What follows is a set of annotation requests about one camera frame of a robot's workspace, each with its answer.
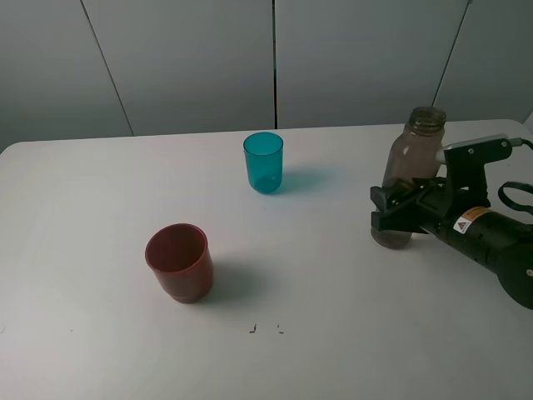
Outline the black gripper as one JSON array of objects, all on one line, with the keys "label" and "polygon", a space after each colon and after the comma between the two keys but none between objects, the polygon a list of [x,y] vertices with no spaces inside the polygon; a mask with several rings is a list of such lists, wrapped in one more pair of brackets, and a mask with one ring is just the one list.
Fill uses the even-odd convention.
[{"label": "black gripper", "polygon": [[469,190],[450,193],[440,177],[371,187],[371,201],[375,230],[429,233],[484,267],[496,267],[516,247],[516,220]]}]

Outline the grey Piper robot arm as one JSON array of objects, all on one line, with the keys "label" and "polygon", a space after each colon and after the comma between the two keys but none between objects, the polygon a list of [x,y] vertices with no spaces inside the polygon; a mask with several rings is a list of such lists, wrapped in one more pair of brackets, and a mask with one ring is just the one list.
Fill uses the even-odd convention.
[{"label": "grey Piper robot arm", "polygon": [[532,309],[532,226],[491,210],[487,194],[443,177],[374,186],[371,226],[430,234],[494,273],[505,292]]}]

